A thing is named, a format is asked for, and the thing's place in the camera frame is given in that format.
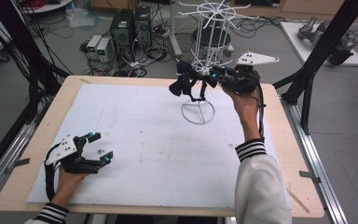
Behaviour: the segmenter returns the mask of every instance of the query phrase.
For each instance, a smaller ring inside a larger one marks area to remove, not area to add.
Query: white sleeve
[[[48,223],[40,220],[29,219],[24,224],[48,224]]]
[[[255,139],[236,148],[241,161],[235,190],[237,224],[292,223],[277,162]]]

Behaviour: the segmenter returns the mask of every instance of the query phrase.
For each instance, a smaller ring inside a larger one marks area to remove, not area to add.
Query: robotic hand
[[[101,138],[100,133],[88,133],[83,136],[68,136],[62,139],[62,142],[52,147],[46,156],[46,193],[51,200],[54,195],[54,174],[56,164],[61,163],[62,168],[71,174],[98,174],[98,171],[109,164],[113,157],[110,151],[101,156],[98,161],[86,160],[81,156],[86,143],[92,143]]]
[[[209,71],[211,80],[218,82],[239,95],[250,94],[260,82],[260,75],[251,65],[238,64],[234,69],[225,66],[213,66]]]
[[[322,22],[315,32],[313,30],[313,24],[316,22],[316,18],[312,17],[307,24],[298,29],[299,39],[308,39],[311,44],[316,45],[322,38],[326,31],[330,21]],[[336,44],[336,49],[328,57],[327,61],[332,65],[340,65],[344,63],[349,57],[352,56],[351,50],[356,46],[355,36],[347,32]]]
[[[260,75],[251,65],[237,64],[234,69],[225,66],[213,66],[209,71],[210,79],[218,82],[222,87],[236,92],[239,95],[250,94],[257,91],[259,132],[264,138],[264,99],[260,85]]]

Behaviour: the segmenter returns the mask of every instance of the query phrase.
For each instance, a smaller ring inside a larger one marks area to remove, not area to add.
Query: black and white striped cuff
[[[39,215],[34,220],[40,220],[52,224],[65,223],[66,215],[69,210],[58,206],[54,203],[46,203],[45,207],[40,211]]]
[[[261,138],[252,139],[247,141],[238,147],[235,147],[240,162],[247,158],[251,158],[256,155],[267,154],[264,148],[264,142]]]

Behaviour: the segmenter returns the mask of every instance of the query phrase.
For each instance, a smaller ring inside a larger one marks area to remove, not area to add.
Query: black box
[[[278,7],[281,0],[235,0],[236,5],[263,6],[263,7]]]
[[[169,5],[171,1],[170,0],[145,0],[145,2],[160,3],[160,4],[164,4],[164,5]]]
[[[135,33],[138,40],[138,46],[143,50],[152,47],[152,27],[150,7],[138,6],[135,8]]]
[[[113,45],[118,62],[133,62],[132,51],[136,50],[135,23],[131,9],[118,9],[110,25]]]

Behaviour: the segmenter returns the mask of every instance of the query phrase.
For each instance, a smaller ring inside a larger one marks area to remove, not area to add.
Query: gray floor
[[[64,12],[40,15],[43,23],[59,21]],[[178,18],[177,26],[189,18]],[[67,21],[52,25],[54,33],[46,36],[48,45],[63,63],[74,73],[84,74],[87,61],[79,46],[92,34],[105,33],[110,26],[109,15],[97,19],[94,27],[70,29]],[[189,22],[181,32],[191,32],[197,24]],[[246,50],[279,57],[279,63],[259,65],[262,82],[274,83],[297,71],[301,61],[286,39],[283,31],[276,27],[261,28],[254,38],[231,35],[235,52],[231,59],[239,58]],[[177,36],[184,59],[190,57],[189,37]],[[41,46],[40,39],[35,40]],[[176,78],[175,61],[155,63],[147,67],[146,77]],[[27,104],[28,84],[13,62],[0,62],[0,140]],[[285,92],[287,87],[278,90]],[[324,163],[324,168],[336,192],[338,200],[349,223],[358,223],[358,67],[323,66],[314,80],[310,108],[310,133]],[[2,213],[0,223],[22,223],[35,213]],[[84,215],[71,214],[68,223],[82,222]],[[165,217],[159,223],[174,223],[175,217]],[[295,218],[295,223],[330,223],[328,216],[318,219]]]

